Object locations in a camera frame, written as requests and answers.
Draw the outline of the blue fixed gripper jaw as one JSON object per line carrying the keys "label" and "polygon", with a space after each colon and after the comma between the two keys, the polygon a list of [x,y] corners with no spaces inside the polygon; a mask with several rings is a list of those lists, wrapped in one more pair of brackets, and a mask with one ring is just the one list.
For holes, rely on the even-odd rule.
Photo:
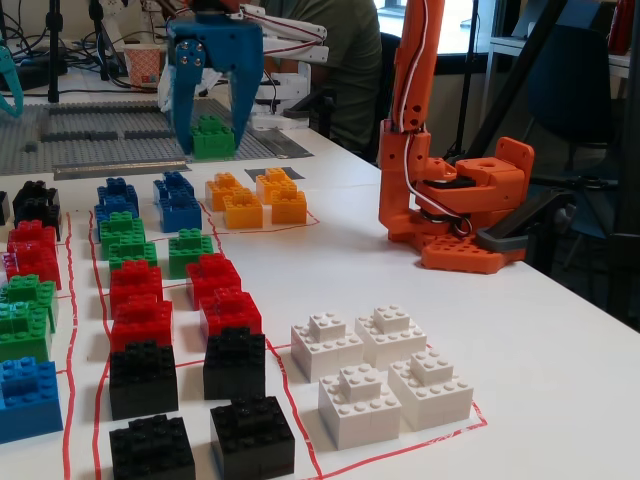
{"label": "blue fixed gripper jaw", "polygon": [[234,71],[230,74],[230,112],[236,146],[242,141],[262,77],[262,71]]}

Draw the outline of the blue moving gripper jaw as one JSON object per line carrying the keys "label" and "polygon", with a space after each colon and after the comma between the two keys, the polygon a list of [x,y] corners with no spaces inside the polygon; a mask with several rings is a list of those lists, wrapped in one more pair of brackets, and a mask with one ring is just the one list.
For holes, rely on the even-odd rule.
{"label": "blue moving gripper jaw", "polygon": [[172,54],[171,120],[181,149],[190,154],[194,93],[202,80],[206,55],[203,45],[196,39],[178,42]]}

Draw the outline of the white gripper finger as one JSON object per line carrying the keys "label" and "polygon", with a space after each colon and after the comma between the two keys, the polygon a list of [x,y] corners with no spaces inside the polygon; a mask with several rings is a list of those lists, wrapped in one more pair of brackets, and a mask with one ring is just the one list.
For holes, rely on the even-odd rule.
{"label": "white gripper finger", "polygon": [[174,68],[166,63],[158,83],[158,107],[162,112],[172,108],[172,71]]}

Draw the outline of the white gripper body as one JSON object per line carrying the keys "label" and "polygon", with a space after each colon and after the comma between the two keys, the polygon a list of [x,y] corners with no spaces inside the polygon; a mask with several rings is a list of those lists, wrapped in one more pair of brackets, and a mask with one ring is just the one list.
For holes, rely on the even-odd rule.
{"label": "white gripper body", "polygon": [[199,95],[207,96],[208,92],[222,79],[223,74],[211,68],[205,68],[199,83]]}

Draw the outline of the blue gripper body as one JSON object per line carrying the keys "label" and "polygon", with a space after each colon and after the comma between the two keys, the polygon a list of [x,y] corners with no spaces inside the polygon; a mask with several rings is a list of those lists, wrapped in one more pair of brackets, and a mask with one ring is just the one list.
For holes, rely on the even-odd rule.
{"label": "blue gripper body", "polygon": [[201,76],[205,68],[233,76],[261,76],[261,28],[223,14],[180,17],[168,24],[169,63],[176,73]]}

